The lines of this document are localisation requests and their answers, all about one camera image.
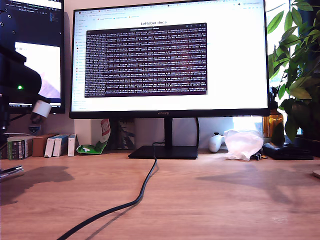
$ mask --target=computer monitor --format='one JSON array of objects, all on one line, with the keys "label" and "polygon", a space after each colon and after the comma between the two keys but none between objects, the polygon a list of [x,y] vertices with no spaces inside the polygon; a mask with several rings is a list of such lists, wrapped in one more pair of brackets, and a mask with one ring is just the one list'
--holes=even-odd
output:
[{"label": "computer monitor", "polygon": [[[15,50],[25,65],[41,76],[39,94],[50,99],[51,113],[65,112],[64,97],[64,1],[2,0],[15,23]],[[12,114],[31,113],[32,104],[10,102]]]},{"label": "computer monitor", "polygon": [[75,10],[69,116],[164,118],[162,157],[196,158],[172,118],[269,115],[266,28],[264,0]]}]

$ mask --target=brown bottle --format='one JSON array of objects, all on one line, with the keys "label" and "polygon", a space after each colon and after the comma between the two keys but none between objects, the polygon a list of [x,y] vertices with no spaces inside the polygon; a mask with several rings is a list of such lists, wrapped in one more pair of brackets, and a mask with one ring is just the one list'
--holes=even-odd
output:
[{"label": "brown bottle", "polygon": [[271,138],[275,127],[284,122],[284,116],[277,109],[271,109],[270,116],[263,117],[263,136]]}]

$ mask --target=monitor stand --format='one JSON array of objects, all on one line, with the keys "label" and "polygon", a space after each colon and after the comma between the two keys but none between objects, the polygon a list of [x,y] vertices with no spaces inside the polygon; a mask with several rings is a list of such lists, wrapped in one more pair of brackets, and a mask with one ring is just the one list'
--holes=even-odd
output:
[{"label": "monitor stand", "polygon": [[142,146],[129,155],[130,159],[196,159],[197,146],[173,146],[172,117],[164,118],[164,146]]}]

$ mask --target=plastic bag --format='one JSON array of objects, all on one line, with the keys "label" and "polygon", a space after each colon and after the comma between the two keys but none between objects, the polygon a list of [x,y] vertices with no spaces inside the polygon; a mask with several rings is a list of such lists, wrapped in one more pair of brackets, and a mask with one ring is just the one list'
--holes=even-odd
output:
[{"label": "plastic bag", "polygon": [[107,145],[108,139],[110,137],[110,122],[109,119],[103,119],[101,121],[102,134],[100,140],[95,146],[86,144],[77,147],[76,151],[80,154],[101,154]]},{"label": "plastic bag", "polygon": [[255,130],[232,129],[224,132],[224,142],[228,148],[228,153],[225,154],[227,159],[249,161],[251,155],[262,148],[264,139]]}]

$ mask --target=game controller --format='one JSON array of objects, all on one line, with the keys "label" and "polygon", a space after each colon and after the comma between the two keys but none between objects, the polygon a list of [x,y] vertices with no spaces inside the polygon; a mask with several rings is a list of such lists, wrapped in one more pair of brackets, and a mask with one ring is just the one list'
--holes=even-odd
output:
[{"label": "game controller", "polygon": [[219,151],[221,144],[225,142],[225,136],[218,135],[219,133],[215,132],[215,135],[209,140],[209,150],[213,153]]}]

